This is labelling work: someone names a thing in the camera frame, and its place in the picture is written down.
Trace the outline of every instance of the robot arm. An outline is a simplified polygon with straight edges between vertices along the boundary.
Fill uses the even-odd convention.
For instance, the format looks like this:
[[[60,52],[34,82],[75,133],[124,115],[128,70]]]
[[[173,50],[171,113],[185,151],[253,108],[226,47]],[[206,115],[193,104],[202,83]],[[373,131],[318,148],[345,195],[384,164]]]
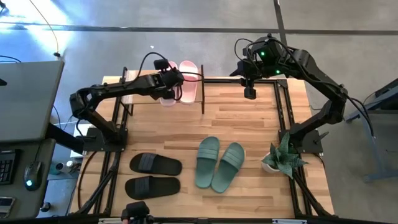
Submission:
[[[243,76],[241,84],[245,86],[244,97],[256,98],[255,80],[284,73],[287,78],[291,76],[309,82],[329,99],[319,113],[291,127],[290,142],[296,148],[302,146],[307,133],[326,123],[335,124],[343,120],[347,90],[323,73],[306,50],[287,47],[268,35],[249,44],[244,49],[244,55],[246,58],[238,62],[238,69],[230,75]]]
[[[151,96],[155,100],[160,97],[166,99],[175,98],[172,88],[182,85],[183,75],[177,69],[166,71],[166,68],[163,66],[160,68],[160,72],[138,76],[133,81],[113,84],[104,83],[104,85],[93,85],[92,87],[78,90],[70,95],[70,106],[74,117],[94,124],[101,130],[106,139],[118,141],[119,134],[116,124],[106,121],[95,109],[104,99],[131,94]]]

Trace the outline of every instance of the computer mouse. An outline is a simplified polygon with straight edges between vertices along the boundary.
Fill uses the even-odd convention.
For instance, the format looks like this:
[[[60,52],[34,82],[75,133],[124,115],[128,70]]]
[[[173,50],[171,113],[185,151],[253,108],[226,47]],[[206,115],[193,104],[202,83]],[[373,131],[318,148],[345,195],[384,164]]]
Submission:
[[[31,162],[24,172],[24,185],[26,190],[34,191],[40,187],[42,183],[42,162]]]

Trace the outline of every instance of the pink slide sandal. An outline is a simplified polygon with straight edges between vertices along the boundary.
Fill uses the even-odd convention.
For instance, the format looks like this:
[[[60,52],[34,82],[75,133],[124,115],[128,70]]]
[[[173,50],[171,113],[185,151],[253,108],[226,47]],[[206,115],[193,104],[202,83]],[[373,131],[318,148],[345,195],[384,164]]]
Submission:
[[[169,62],[169,64],[170,64],[173,68],[177,68],[177,69],[178,69],[177,64],[176,64],[175,62]],[[173,90],[174,90],[174,93],[175,93],[175,95],[176,95],[176,97],[177,97],[178,94],[179,94],[179,93],[177,93],[177,88],[173,88]],[[175,104],[175,100],[174,100],[174,99],[163,99],[163,98],[161,98],[161,99],[160,99],[160,104],[161,104],[162,106],[173,106],[173,105]]]
[[[198,75],[194,74],[184,74],[184,72],[195,72],[198,73],[198,67],[188,60],[181,62],[180,72],[184,76],[185,80],[195,81],[199,79]],[[195,102],[197,96],[198,82],[184,82],[182,85],[182,97],[180,99],[181,103],[191,104]]]

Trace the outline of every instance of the slide sandal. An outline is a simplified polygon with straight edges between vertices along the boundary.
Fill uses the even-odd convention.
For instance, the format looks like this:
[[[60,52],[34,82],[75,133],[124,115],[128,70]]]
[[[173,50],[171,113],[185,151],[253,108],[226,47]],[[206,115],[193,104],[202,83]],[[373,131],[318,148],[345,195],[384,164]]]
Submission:
[[[217,164],[220,141],[216,137],[207,137],[199,145],[195,184],[199,188],[208,188]]]
[[[132,199],[144,200],[178,193],[180,181],[175,177],[139,177],[128,180],[124,189]]]
[[[198,67],[193,62],[190,62],[188,60],[181,62],[180,72],[184,76],[185,80],[195,81],[201,78],[200,76],[194,74],[184,74],[184,72],[199,72]],[[197,96],[197,88],[198,82],[184,82],[182,85],[182,97],[180,99],[180,102],[185,104],[191,104],[195,102],[195,98]]]
[[[175,62],[169,62],[169,64],[170,64],[173,68],[178,69],[177,64],[176,64]],[[177,93],[177,90],[178,90],[178,88],[173,88],[173,91],[174,91],[174,93],[175,93],[176,98],[177,98],[178,94],[180,94],[180,93]],[[174,99],[163,99],[163,98],[161,98],[161,99],[160,99],[160,104],[161,104],[162,106],[174,106],[175,100],[174,100]]]
[[[211,181],[211,188],[215,192],[223,193],[242,167],[243,161],[243,147],[236,142],[231,143],[220,160],[217,173]]]
[[[130,169],[143,174],[179,175],[182,163],[153,153],[140,153],[130,161]]]

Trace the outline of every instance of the gray floor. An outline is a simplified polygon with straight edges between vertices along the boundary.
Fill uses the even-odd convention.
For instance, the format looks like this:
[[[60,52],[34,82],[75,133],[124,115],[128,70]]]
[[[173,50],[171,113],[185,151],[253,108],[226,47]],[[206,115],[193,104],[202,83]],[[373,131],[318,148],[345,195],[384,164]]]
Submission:
[[[30,24],[44,24],[34,8],[28,3],[19,7],[18,1],[13,0],[4,2],[9,11],[0,16],[0,54],[23,62],[53,60],[55,42],[51,32],[42,30],[45,26]],[[286,33],[290,46],[307,49],[326,74],[344,83],[350,96],[359,100],[397,78],[398,1],[395,0],[279,0],[285,28],[280,31],[275,31],[282,27],[282,21],[277,22],[273,0],[34,2],[51,24],[61,25],[56,26],[55,33],[66,65],[55,106],[62,122],[71,114],[68,103],[71,93],[99,83],[104,75],[120,75],[123,66],[137,68],[150,51],[164,54],[177,63],[187,59],[204,64],[208,76],[227,76],[236,68],[235,40],[240,37],[255,40],[267,30],[278,33],[277,37]],[[158,28],[137,32],[126,27]],[[173,27],[186,29],[169,32]],[[372,31],[375,35],[364,35],[369,30],[388,32],[377,35],[382,32]],[[152,68],[153,59],[149,58],[144,68]],[[311,86],[307,86],[307,92],[314,108],[326,102]],[[352,111],[348,103],[346,114]],[[380,148],[393,151],[397,145],[394,139],[397,126],[392,121],[396,117],[371,117]],[[375,171],[375,165],[361,122],[326,125],[320,130],[330,131],[322,144],[335,213],[345,218],[396,223],[398,179],[368,184],[363,181],[364,175]],[[57,147],[54,161],[66,161],[67,155],[67,149]],[[398,153],[389,156],[391,166],[396,166]],[[51,178],[66,180],[50,181],[46,201],[57,206],[51,213],[41,213],[41,217],[64,214],[75,186],[72,176]],[[56,194],[59,185],[64,186],[62,194]]]

